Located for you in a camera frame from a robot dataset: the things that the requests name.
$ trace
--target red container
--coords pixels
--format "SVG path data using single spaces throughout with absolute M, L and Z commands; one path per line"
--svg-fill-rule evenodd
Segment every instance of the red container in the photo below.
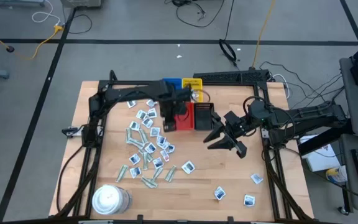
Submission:
M 194 130 L 194 104 L 186 102 L 186 108 L 186 114 L 175 116 L 177 130 Z

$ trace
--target black tape line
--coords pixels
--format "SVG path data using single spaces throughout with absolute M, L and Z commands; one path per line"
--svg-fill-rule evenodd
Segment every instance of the black tape line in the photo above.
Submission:
M 7 207 L 9 205 L 9 202 L 11 201 L 11 197 L 12 197 L 13 191 L 15 189 L 16 182 L 19 178 L 19 174 L 22 169 L 25 156 L 27 155 L 27 151 L 29 150 L 32 136 L 34 135 L 35 127 L 37 126 L 37 123 L 38 123 L 38 120 L 40 118 L 40 114 L 42 111 L 42 107 L 44 106 L 45 99 L 47 97 L 49 86 L 52 82 L 53 74 L 55 73 L 57 64 L 60 59 L 60 55 L 62 54 L 63 46 L 65 43 L 64 40 L 67 38 L 68 31 L 70 30 L 71 22 L 73 20 L 75 11 L 76 11 L 76 9 L 73 9 L 70 12 L 69 22 L 67 22 L 66 29 L 63 31 L 62 38 L 60 39 L 59 44 L 56 49 L 56 52 L 55 52 L 55 56 L 53 56 L 51 65 L 49 67 L 48 75 L 45 79 L 40 96 L 38 98 L 37 105 L 35 106 L 34 113 L 31 117 L 29 128 L 27 129 L 27 132 L 25 134 L 23 144 L 20 149 L 19 155 L 17 156 L 16 163 L 13 168 L 11 177 L 9 178 L 9 182 L 7 183 L 4 195 L 2 196 L 2 200 L 0 203 L 0 222 L 2 222 L 4 220 L 4 216 L 5 216 Z

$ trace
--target black aluminum frame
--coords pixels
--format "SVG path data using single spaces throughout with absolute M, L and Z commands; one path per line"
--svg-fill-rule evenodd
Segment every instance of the black aluminum frame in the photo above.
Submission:
M 108 82 L 109 82 L 108 80 L 100 80 L 98 88 L 102 88 Z M 119 81 L 119 80 L 114 80 L 113 85 L 148 85 L 150 82 L 152 82 L 152 81 Z M 254 89 L 254 95 L 255 96 L 259 96 L 259 89 L 261 89 L 262 93 L 263 93 L 263 97 L 266 99 L 266 101 L 268 103 L 270 103 L 269 93 L 267 91 L 267 84 L 265 82 L 238 83 L 238 82 L 209 82 L 209 81 L 203 81 L 203 85 L 204 86 L 249 86 L 249 87 L 252 87 Z M 101 125 L 102 125 L 103 130 L 104 130 L 105 127 L 106 127 L 106 116 L 103 118 Z M 264 148 L 268 147 L 269 143 L 268 143 L 268 141 L 264 141 L 261 131 L 260 131 L 260 137 L 262 139 L 263 147 Z M 100 147 L 98 149 L 96 149 L 95 153 L 101 153 L 102 146 L 103 146 L 103 140 L 102 140 L 102 144 L 100 145 Z M 80 175 L 79 184 L 82 183 L 83 179 L 86 176 L 86 173 L 87 173 L 87 170 L 88 170 L 88 165 L 90 163 L 91 150 L 92 150 L 92 148 L 86 148 L 84 161 L 83 161 L 83 165 L 82 165 L 82 168 L 81 168 L 81 175 Z M 281 162 L 280 153 L 279 152 L 274 152 L 274 154 L 275 154 L 275 158 L 276 158 L 275 162 L 276 162 L 276 167 L 277 167 L 277 174 L 279 176 L 280 181 L 285 186 L 285 176 L 284 176 L 284 172 L 283 172 L 283 166 L 282 166 L 282 162 Z M 267 167 L 267 164 L 270 161 L 269 152 L 265 151 L 264 156 L 265 156 L 265 165 Z M 97 179 L 97 170 L 96 170 L 96 175 L 92 178 L 92 180 L 91 180 L 91 182 L 89 184 L 89 192 L 88 192 L 88 198 L 87 198 L 86 209 L 85 209 L 86 210 L 85 211 L 85 217 L 88 218 L 88 219 L 91 216 L 91 201 L 92 201 L 92 196 L 94 194 L 94 190 L 95 190 L 95 186 L 96 186 L 96 179 Z M 268 181 L 268 186 L 269 186 L 269 191 L 270 191 L 270 199 L 272 201 L 273 217 L 274 217 L 275 222 L 277 222 L 281 218 L 280 218 L 280 211 L 279 211 L 279 208 L 278 208 L 276 188 L 275 188 L 275 184 L 274 184 L 273 180 L 270 178 L 269 175 L 267 176 L 267 181 Z M 285 220 L 291 220 L 292 219 L 291 208 L 290 208 L 287 200 L 285 200 L 284 197 L 282 197 L 282 199 L 283 199 L 283 205 L 284 205 L 284 211 L 285 211 Z M 77 201 L 77 203 L 76 203 L 76 205 L 74 207 L 73 215 L 79 215 L 80 206 L 81 206 L 81 198 L 78 199 L 78 201 Z M 143 215 L 138 215 L 138 221 L 139 221 L 139 219 L 141 220 L 141 222 L 143 222 Z M 120 220 L 120 222 L 133 223 L 130 220 Z M 250 223 L 250 222 L 234 222 L 233 217 L 228 217 L 227 222 L 228 223 Z

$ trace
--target wooden table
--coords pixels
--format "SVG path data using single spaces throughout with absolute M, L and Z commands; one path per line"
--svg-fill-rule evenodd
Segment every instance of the wooden table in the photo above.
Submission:
M 85 124 L 88 120 L 88 98 L 96 93 L 98 82 L 83 82 L 76 105 L 73 125 Z M 127 88 L 130 86 L 115 85 L 114 88 Z M 215 111 L 222 116 L 232 110 L 239 116 L 243 116 L 242 102 L 253 95 L 253 88 L 247 86 L 204 86 L 211 95 Z M 268 83 L 270 101 L 277 107 L 288 109 L 285 92 L 281 83 Z M 135 220 L 138 214 L 143 214 L 145 220 L 204 220 L 224 221 L 228 216 L 233 216 L 235 221 L 274 221 L 272 203 L 270 199 L 269 185 L 265 162 L 261 158 L 262 141 L 259 134 L 251 137 L 241 137 L 248 148 L 245 158 L 240 159 L 235 150 L 207 150 L 207 144 L 203 139 L 209 132 L 205 131 L 177 131 L 162 133 L 167 141 L 176 146 L 175 152 L 170 155 L 170 161 L 163 166 L 164 171 L 158 177 L 157 189 L 147 188 L 140 177 L 133 179 L 130 172 L 126 172 L 125 178 L 116 183 L 116 177 L 123 164 L 133 167 L 129 158 L 138 150 L 133 145 L 125 143 L 125 128 L 129 126 L 138 110 L 148 110 L 145 100 L 137 101 L 137 105 L 131 109 L 126 103 L 118 103 L 108 114 L 106 133 L 99 164 L 96 189 L 104 184 L 111 184 L 128 190 L 133 197 L 130 209 L 123 214 L 103 216 L 94 210 L 91 218 L 99 219 L 126 219 Z M 154 126 L 162 126 L 160 117 L 154 119 Z M 132 132 L 132 137 L 140 139 L 139 135 Z M 155 138 L 149 139 L 155 144 Z M 80 138 L 67 141 L 66 151 L 62 165 L 81 146 Z M 298 150 L 294 141 L 287 147 Z M 60 205 L 63 206 L 72 196 L 78 186 L 84 151 L 82 150 L 67 166 L 63 175 Z M 153 157 L 160 156 L 158 149 Z M 301 166 L 300 158 L 292 152 L 281 150 L 283 170 L 287 189 L 303 208 L 305 213 L 313 217 L 308 189 Z M 196 169 L 190 175 L 186 174 L 181 166 L 191 160 Z M 171 183 L 164 181 L 168 170 L 176 165 L 178 167 Z M 154 165 L 149 164 L 149 170 L 142 170 L 142 175 L 152 177 Z M 250 176 L 259 174 L 264 181 L 259 185 L 253 183 Z M 217 201 L 214 191 L 221 186 L 226 191 L 226 196 Z M 281 217 L 284 216 L 282 197 L 277 190 L 280 204 Z M 84 214 L 85 202 L 88 191 L 83 194 L 80 214 Z M 254 207 L 243 205 L 244 195 L 256 197 Z M 50 214 L 55 214 L 56 193 L 50 208 Z

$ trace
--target power cord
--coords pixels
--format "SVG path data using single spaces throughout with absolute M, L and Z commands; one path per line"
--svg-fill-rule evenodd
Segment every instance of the power cord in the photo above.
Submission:
M 16 55 L 16 56 L 18 56 L 19 58 L 24 59 L 24 60 L 32 60 L 32 59 L 34 59 L 35 56 L 37 56 L 37 54 L 38 54 L 38 49 L 41 47 L 41 45 L 44 44 L 44 43 L 46 43 L 46 42 L 48 42 L 48 41 L 49 41 L 50 39 L 52 39 L 58 32 L 60 32 L 60 31 L 63 30 L 63 27 L 62 27 L 62 26 L 58 26 L 58 25 L 55 25 L 53 28 L 55 29 L 55 31 L 53 32 L 53 34 L 52 34 L 50 37 L 48 37 L 46 40 L 44 40 L 43 42 L 41 42 L 41 43 L 37 46 L 37 48 L 35 49 L 35 52 L 34 52 L 34 54 L 33 54 L 32 57 L 26 57 L 26 56 L 23 56 L 23 55 L 21 55 L 21 54 L 19 54 L 19 53 L 16 53 L 16 52 L 14 52 L 14 55 Z M 8 51 L 9 53 L 12 53 L 13 51 L 15 51 L 15 48 L 14 48 L 14 47 L 5 44 L 5 43 L 2 42 L 1 40 L 0 40 L 0 44 L 2 44 L 2 45 L 6 48 L 6 51 Z
M 280 66 L 280 67 L 282 67 L 284 70 L 286 70 L 287 72 L 289 72 L 289 73 L 291 73 L 291 74 L 294 74 L 294 75 L 296 76 L 296 78 L 299 80 L 299 82 L 301 82 L 302 84 L 308 86 L 308 87 L 313 91 L 312 94 L 313 94 L 313 93 L 317 93 L 317 94 L 318 94 L 318 92 L 317 92 L 313 87 L 311 87 L 311 85 L 307 84 L 307 82 L 304 82 L 304 81 L 299 77 L 299 75 L 298 75 L 296 72 L 290 71 L 289 69 L 287 69 L 287 68 L 286 68 L 284 65 L 282 65 L 282 64 L 279 64 L 279 63 L 271 63 L 271 62 L 269 62 L 269 61 L 264 61 L 262 64 L 259 65 L 259 69 L 262 69 L 262 66 L 264 66 L 265 63 L 267 63 L 267 64 L 269 64 L 269 65 L 273 65 L 273 66 Z
M 272 3 L 271 3 L 271 5 L 270 5 L 270 8 L 268 9 L 268 13 L 267 13 L 267 16 L 266 16 L 264 25 L 262 26 L 262 29 L 261 29 L 260 32 L 259 32 L 258 42 L 256 43 L 254 61 L 252 62 L 252 66 L 251 66 L 252 68 L 254 68 L 254 66 L 255 66 L 256 58 L 257 58 L 257 56 L 258 56 L 258 50 L 259 50 L 260 39 L 262 38 L 262 34 L 263 34 L 264 30 L 265 30 L 267 21 L 269 20 L 270 14 L 272 13 L 272 10 L 273 10 L 275 1 L 276 1 L 276 0 L 272 0 Z
M 219 47 L 221 48 L 224 56 L 231 61 L 231 63 L 233 63 L 233 65 L 238 69 L 238 71 L 240 70 L 240 68 L 237 66 L 237 56 L 235 51 L 233 50 L 233 48 L 230 46 L 230 44 L 228 44 L 226 42 L 226 38 L 227 38 L 227 33 L 229 32 L 229 26 L 230 26 L 230 20 L 231 20 L 231 13 L 233 11 L 233 5 L 234 5 L 234 0 L 232 0 L 231 2 L 231 8 L 230 8 L 230 14 L 229 14 L 229 20 L 227 22 L 227 26 L 226 26 L 226 35 L 224 36 L 224 39 L 219 39 Z M 226 49 L 224 48 L 224 46 L 227 47 L 227 49 L 229 50 L 230 53 L 228 53 L 226 51 Z
M 318 98 L 319 96 L 321 96 L 322 97 L 322 99 L 324 100 L 324 101 L 326 101 L 324 98 L 323 98 L 323 96 L 321 95 L 322 94 L 322 92 L 326 89 L 324 89 L 321 93 L 318 93 L 317 92 L 317 90 L 319 90 L 320 88 L 322 88 L 325 84 L 328 84 L 328 83 L 330 83 L 334 78 L 337 78 L 337 77 L 339 77 L 341 74 L 338 74 L 338 75 L 336 75 L 336 76 L 334 76 L 334 77 L 332 77 L 328 82 L 325 82 L 325 83 L 323 83 L 322 85 L 320 85 L 317 89 L 315 89 L 315 92 L 318 94 L 318 96 L 316 96 L 316 97 L 314 97 L 314 98 L 312 98 L 313 100 L 315 100 L 316 98 Z M 335 82 L 337 82 L 339 80 L 339 78 L 337 78 L 337 80 L 335 80 L 332 84 L 330 84 L 329 86 L 331 86 L 331 85 L 333 85 Z M 296 107 L 298 104 L 300 104 L 300 103 L 302 103 L 303 101 L 305 101 L 309 96 L 311 96 L 313 93 L 311 93 L 311 94 L 309 94 L 308 96 L 306 96 L 306 97 L 304 97 L 301 101 L 299 101 L 299 102 L 297 102 L 295 105 L 293 105 L 292 107 L 291 107 L 291 109 L 293 109 L 294 107 Z
M 277 77 L 277 76 L 280 76 L 280 77 L 284 80 L 285 86 L 287 87 L 287 92 L 288 92 L 288 94 L 287 94 L 287 99 L 289 99 L 289 97 L 290 97 L 290 88 L 288 87 L 288 83 L 287 83 L 286 79 L 285 79 L 284 76 L 281 75 L 281 74 L 275 74 L 275 75 L 273 75 L 272 77 L 274 78 L 274 77 Z
M 176 15 L 177 15 L 177 18 L 179 21 L 181 21 L 182 23 L 184 24 L 187 24 L 189 26 L 193 26 L 193 27 L 198 27 L 198 28 L 205 28 L 205 27 L 208 27 L 209 25 L 211 25 L 211 23 L 215 20 L 215 18 L 218 16 L 218 14 L 221 12 L 221 9 L 223 7 L 223 4 L 224 4 L 224 1 L 225 0 L 222 0 L 222 4 L 221 4 L 221 7 L 219 8 L 218 12 L 215 14 L 215 16 L 212 18 L 212 20 L 207 23 L 206 25 L 203 25 L 203 26 L 200 26 L 200 25 L 196 25 L 196 24 L 192 24 L 190 22 L 186 22 L 184 21 L 182 18 L 180 18 L 179 16 L 179 8 L 181 8 L 182 6 L 186 6 L 186 5 L 195 5 L 199 10 L 200 10 L 200 13 L 202 13 L 202 16 L 198 19 L 199 21 L 203 18 L 205 18 L 205 15 L 206 15 L 206 12 L 204 11 L 204 9 L 197 3 L 195 3 L 196 0 L 192 1 L 192 0 L 171 0 L 171 1 L 167 1 L 165 0 L 164 1 L 164 4 L 168 4 L 168 3 L 171 3 L 177 7 L 177 11 L 176 11 Z
M 63 11 L 63 18 L 65 20 L 65 22 L 64 22 L 64 26 L 65 26 L 67 21 L 66 21 L 65 8 L 64 8 L 63 4 L 62 4 L 62 11 Z M 92 29 L 92 26 L 93 26 L 92 19 L 89 16 L 85 15 L 85 14 L 80 14 L 80 15 L 77 15 L 77 16 L 73 17 L 73 21 L 74 21 L 75 18 L 78 18 L 78 17 L 81 17 L 81 16 L 84 16 L 89 20 L 89 27 L 86 30 L 80 31 L 80 32 L 70 32 L 70 31 L 68 31 L 69 34 L 84 34 L 84 33 L 88 32 L 88 31 L 90 31 Z
M 34 13 L 34 14 L 31 16 L 31 19 L 33 20 L 33 22 L 41 23 L 41 22 L 45 22 L 50 16 L 52 16 L 52 17 L 58 19 L 58 22 L 57 22 L 55 25 L 56 25 L 56 26 L 59 26 L 59 25 L 60 25 L 60 18 L 52 14 L 52 12 L 53 12 L 53 5 L 50 3 L 50 1 L 48 1 L 48 0 L 45 0 L 45 1 L 46 1 L 47 3 L 49 3 L 49 5 L 50 5 L 50 12 L 49 12 L 49 13 L 47 13 L 47 12 L 42 12 L 42 11 L 36 12 L 36 13 Z M 46 16 L 44 19 L 40 20 L 40 21 L 36 21 L 36 20 L 34 19 L 34 16 L 37 15 L 37 14 L 44 14 L 44 15 L 47 15 L 47 16 Z

